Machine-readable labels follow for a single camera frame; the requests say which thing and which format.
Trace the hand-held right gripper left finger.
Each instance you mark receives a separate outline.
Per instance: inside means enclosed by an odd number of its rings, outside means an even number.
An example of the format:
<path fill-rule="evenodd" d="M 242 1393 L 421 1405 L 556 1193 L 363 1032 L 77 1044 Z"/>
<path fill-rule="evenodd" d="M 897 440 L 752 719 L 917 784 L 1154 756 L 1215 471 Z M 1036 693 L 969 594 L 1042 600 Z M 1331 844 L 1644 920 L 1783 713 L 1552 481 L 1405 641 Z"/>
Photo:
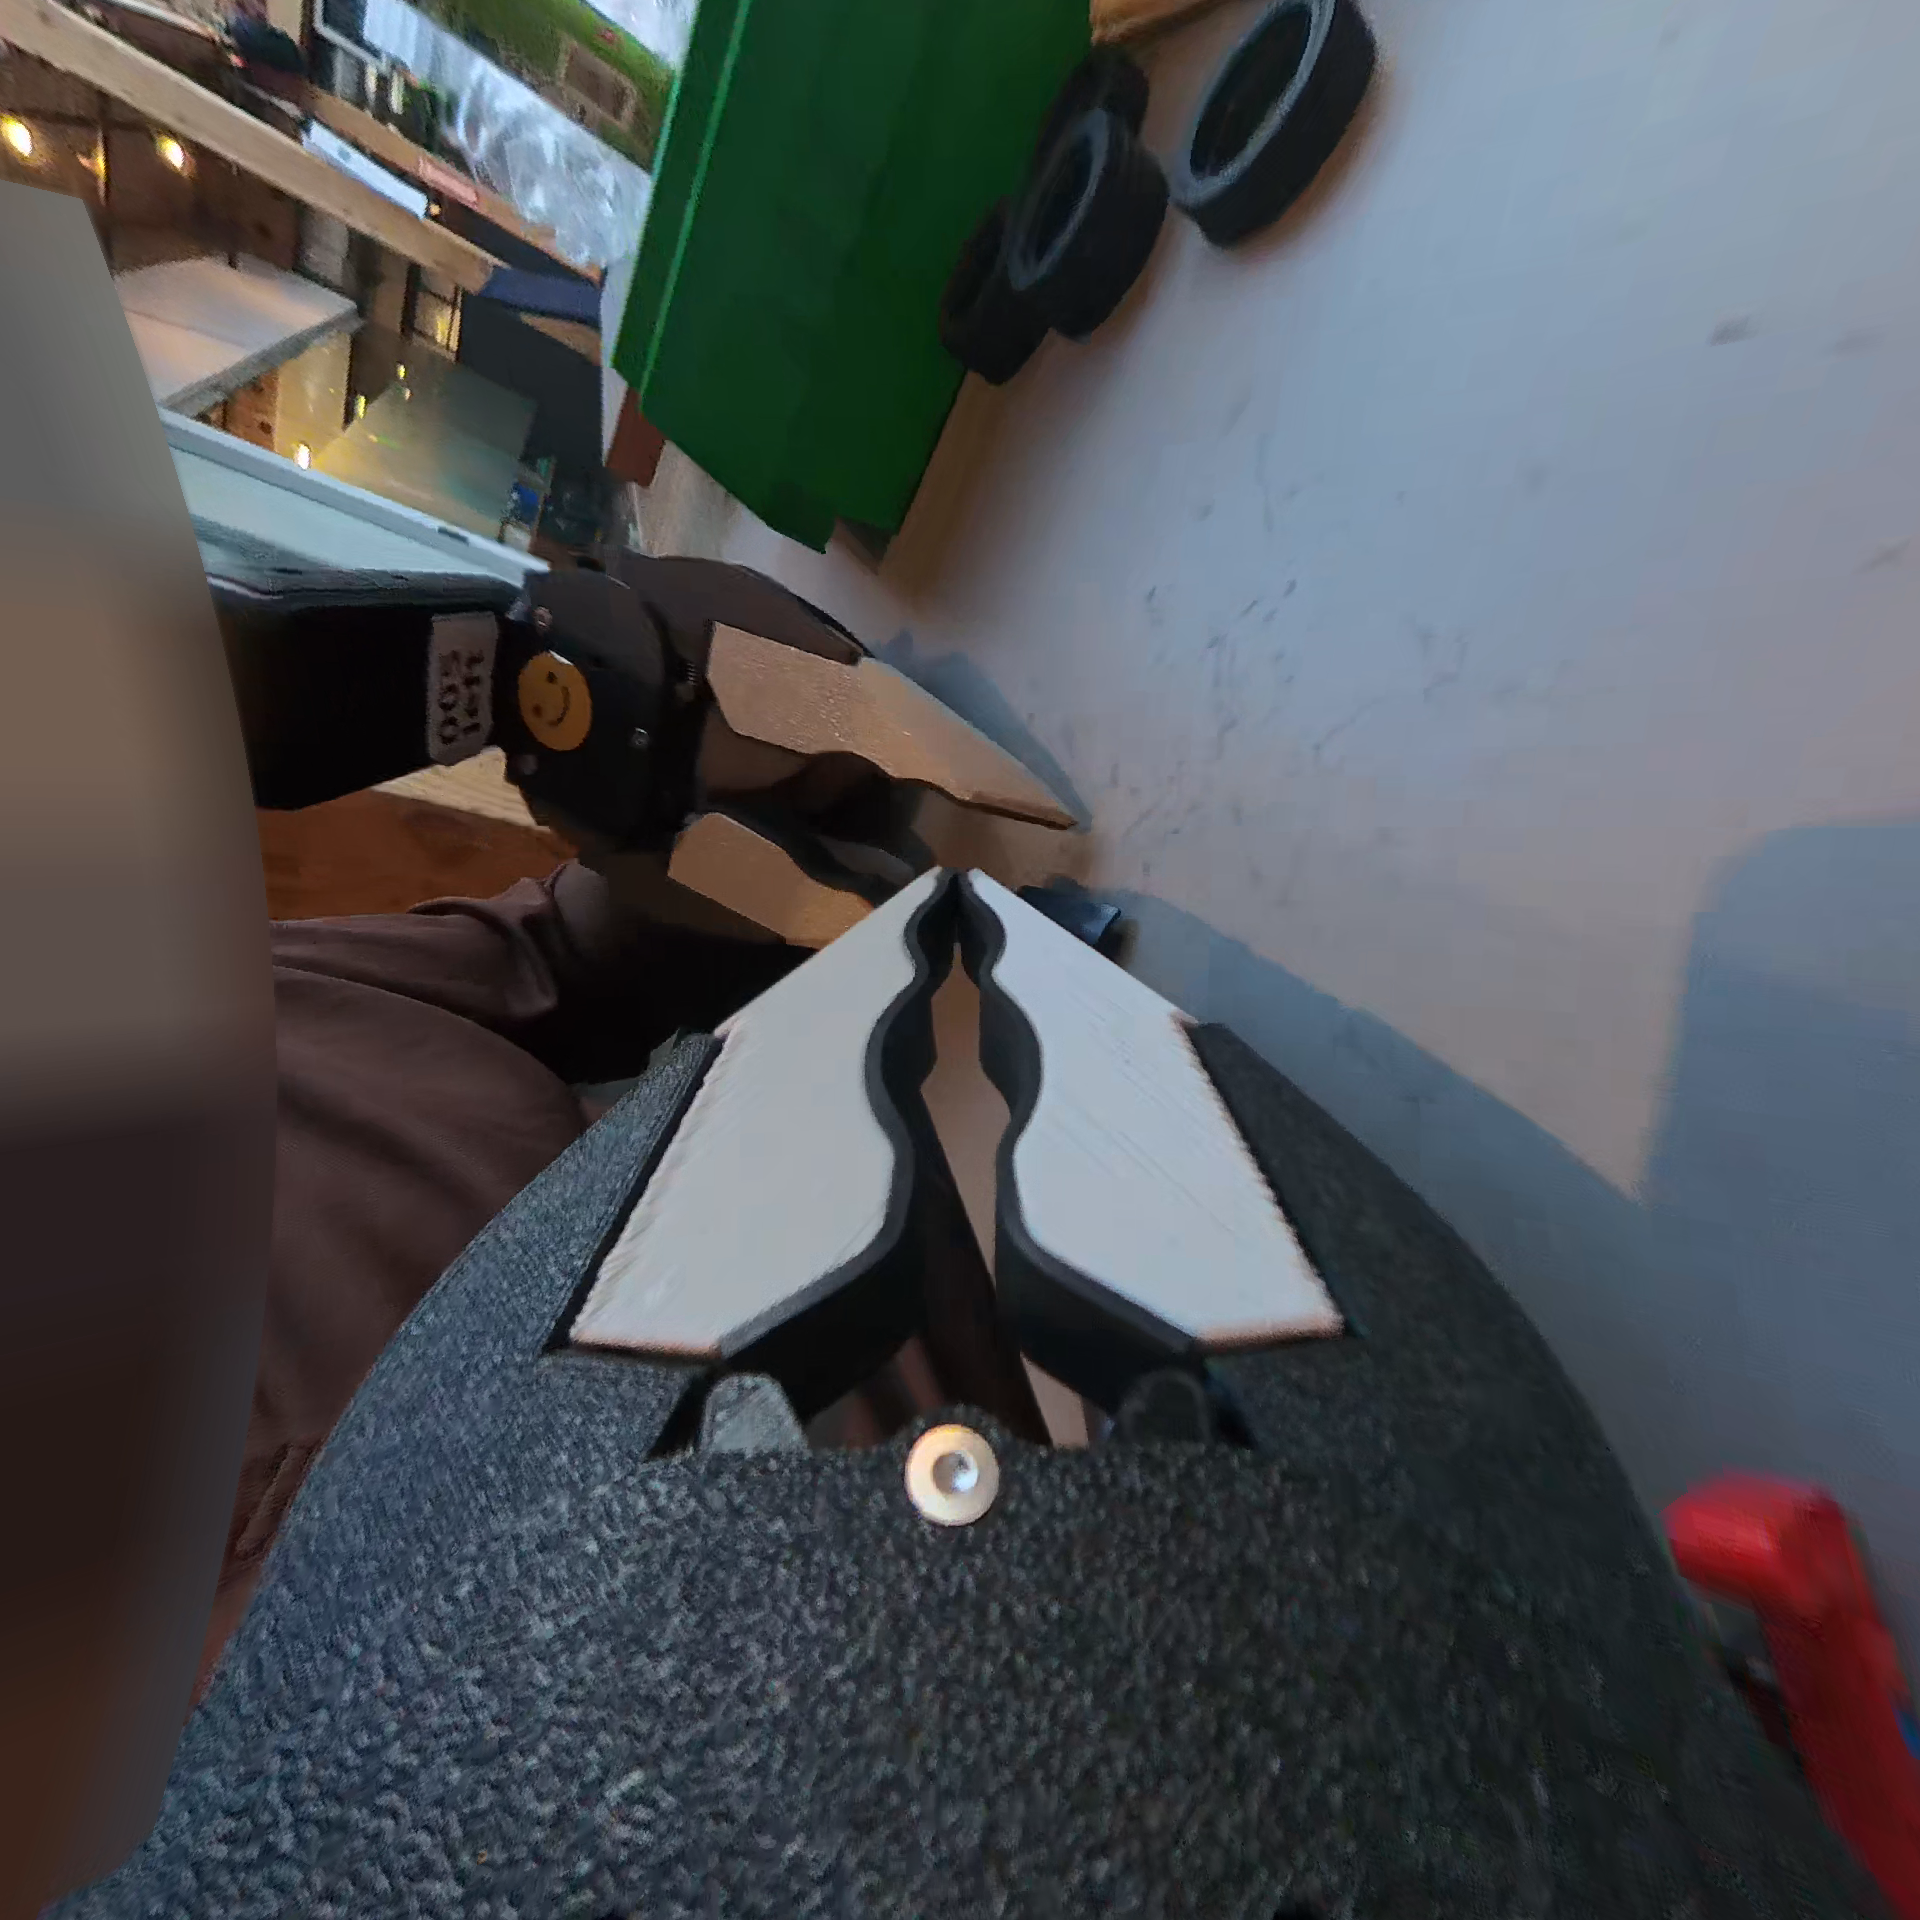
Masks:
<path fill-rule="evenodd" d="M 568 1344 L 744 1360 L 883 1272 L 915 1193 L 903 1105 L 929 1073 L 929 872 L 722 1023 Z"/>

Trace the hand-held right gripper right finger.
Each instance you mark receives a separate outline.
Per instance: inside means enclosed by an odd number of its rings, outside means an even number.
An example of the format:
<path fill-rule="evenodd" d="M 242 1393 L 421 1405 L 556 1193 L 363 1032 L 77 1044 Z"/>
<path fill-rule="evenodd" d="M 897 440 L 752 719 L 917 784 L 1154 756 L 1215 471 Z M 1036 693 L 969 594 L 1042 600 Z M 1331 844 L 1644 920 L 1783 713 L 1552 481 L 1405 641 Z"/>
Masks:
<path fill-rule="evenodd" d="M 978 1061 L 1005 1106 L 995 1279 L 1024 1353 L 1256 1353 L 1337 1338 L 1193 1023 L 968 875 Z"/>

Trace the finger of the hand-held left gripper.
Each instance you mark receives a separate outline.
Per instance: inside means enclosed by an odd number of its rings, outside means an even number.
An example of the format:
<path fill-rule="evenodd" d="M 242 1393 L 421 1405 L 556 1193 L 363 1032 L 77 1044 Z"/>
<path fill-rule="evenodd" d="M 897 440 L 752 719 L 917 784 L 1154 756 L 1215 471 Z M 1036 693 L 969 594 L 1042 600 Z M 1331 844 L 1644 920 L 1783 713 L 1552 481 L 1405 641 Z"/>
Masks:
<path fill-rule="evenodd" d="M 690 816 L 665 857 L 665 875 L 797 948 L 829 946 L 903 884 L 851 864 L 816 832 L 737 809 Z"/>
<path fill-rule="evenodd" d="M 965 809 L 1075 828 L 1075 812 L 1020 756 L 875 657 L 827 659 L 716 625 L 708 691 L 716 721 L 756 751 L 852 760 Z"/>

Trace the small black brick piece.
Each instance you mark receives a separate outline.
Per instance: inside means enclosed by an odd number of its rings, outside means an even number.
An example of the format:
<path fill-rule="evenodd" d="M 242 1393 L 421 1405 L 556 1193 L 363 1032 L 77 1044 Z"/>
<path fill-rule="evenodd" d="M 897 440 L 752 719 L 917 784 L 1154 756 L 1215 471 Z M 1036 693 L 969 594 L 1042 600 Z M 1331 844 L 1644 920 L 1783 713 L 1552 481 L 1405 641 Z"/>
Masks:
<path fill-rule="evenodd" d="M 1115 900 L 1092 896 L 1076 883 L 1029 883 L 1017 896 L 1048 922 L 1071 932 L 1104 957 L 1120 961 L 1129 943 L 1129 923 Z"/>

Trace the green plastic bin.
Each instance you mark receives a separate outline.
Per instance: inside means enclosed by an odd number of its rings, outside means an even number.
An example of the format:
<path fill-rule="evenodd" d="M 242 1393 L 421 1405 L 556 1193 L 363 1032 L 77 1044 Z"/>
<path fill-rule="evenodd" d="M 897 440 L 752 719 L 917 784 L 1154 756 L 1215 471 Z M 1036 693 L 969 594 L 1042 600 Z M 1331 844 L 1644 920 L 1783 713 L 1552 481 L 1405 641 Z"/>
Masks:
<path fill-rule="evenodd" d="M 1089 48 L 1089 2 L 701 2 L 611 353 L 641 418 L 794 545 L 901 530 L 949 274 Z"/>

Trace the person's left forearm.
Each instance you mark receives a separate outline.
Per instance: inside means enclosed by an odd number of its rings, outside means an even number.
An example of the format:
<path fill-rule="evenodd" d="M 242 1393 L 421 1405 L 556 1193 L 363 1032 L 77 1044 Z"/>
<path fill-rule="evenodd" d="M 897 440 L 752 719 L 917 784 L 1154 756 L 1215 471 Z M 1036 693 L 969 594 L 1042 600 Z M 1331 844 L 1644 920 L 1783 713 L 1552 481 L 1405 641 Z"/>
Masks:
<path fill-rule="evenodd" d="M 572 1082 L 719 1032 L 810 961 L 802 946 L 651 920 L 573 860 L 492 898 L 423 903 L 394 922 L 387 944 L 411 996 Z"/>

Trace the grey desk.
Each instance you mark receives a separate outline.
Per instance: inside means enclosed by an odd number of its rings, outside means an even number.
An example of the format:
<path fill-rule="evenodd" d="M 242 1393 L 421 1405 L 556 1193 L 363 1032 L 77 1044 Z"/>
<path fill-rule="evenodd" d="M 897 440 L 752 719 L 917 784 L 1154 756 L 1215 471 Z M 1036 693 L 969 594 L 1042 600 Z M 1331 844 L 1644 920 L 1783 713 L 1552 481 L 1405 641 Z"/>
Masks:
<path fill-rule="evenodd" d="M 765 569 L 1091 816 L 1136 971 L 1465 1239 L 1651 1506 L 1826 1487 L 1915 1650 L 1915 4 L 1373 4 L 1290 218 L 1171 220 Z"/>

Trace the black toy tyre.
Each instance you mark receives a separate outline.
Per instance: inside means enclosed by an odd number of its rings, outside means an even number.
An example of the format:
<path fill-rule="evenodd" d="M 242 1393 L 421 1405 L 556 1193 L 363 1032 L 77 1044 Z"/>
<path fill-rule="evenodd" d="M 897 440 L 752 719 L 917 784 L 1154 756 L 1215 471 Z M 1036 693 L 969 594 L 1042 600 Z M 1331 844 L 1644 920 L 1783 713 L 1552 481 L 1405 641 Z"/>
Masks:
<path fill-rule="evenodd" d="M 1084 113 L 1109 113 L 1136 136 L 1149 103 L 1149 81 L 1141 64 L 1115 47 L 1096 47 L 1075 66 L 1048 105 L 1039 133 L 1042 153 Z"/>
<path fill-rule="evenodd" d="M 1356 2 L 1275 2 L 1242 34 L 1168 163 L 1175 208 L 1217 250 L 1290 213 L 1348 133 L 1377 74 Z"/>
<path fill-rule="evenodd" d="M 1012 201 L 989 207 L 963 244 L 940 301 L 949 356 L 993 387 L 1010 381 L 1050 336 L 1050 324 L 1009 269 Z"/>
<path fill-rule="evenodd" d="M 1156 156 L 1112 107 L 1063 127 L 1015 207 L 1005 279 L 1048 330 L 1084 343 L 1136 285 L 1168 216 Z"/>

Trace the clear plastic bag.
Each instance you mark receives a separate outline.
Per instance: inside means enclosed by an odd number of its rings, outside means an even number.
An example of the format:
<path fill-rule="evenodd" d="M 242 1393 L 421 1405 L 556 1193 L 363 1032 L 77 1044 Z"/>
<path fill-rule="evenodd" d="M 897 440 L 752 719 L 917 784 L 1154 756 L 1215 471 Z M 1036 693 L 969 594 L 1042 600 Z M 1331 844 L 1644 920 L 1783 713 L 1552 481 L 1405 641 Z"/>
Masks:
<path fill-rule="evenodd" d="M 633 161 L 487 63 L 432 84 L 468 173 L 528 227 L 551 232 L 568 261 L 605 268 L 635 255 L 655 181 Z"/>

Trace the toy brick race car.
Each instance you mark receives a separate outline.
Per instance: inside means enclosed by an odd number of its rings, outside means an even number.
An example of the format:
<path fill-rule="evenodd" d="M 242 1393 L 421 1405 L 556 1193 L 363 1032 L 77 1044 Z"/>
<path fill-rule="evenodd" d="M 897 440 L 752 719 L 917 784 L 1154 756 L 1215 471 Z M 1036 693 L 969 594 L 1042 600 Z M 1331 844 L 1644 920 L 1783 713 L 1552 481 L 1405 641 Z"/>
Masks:
<path fill-rule="evenodd" d="M 1856 1532 L 1811 1484 L 1727 1474 L 1664 1512 L 1680 1578 L 1754 1617 L 1805 1783 L 1883 1901 L 1919 1916 L 1915 1693 Z"/>

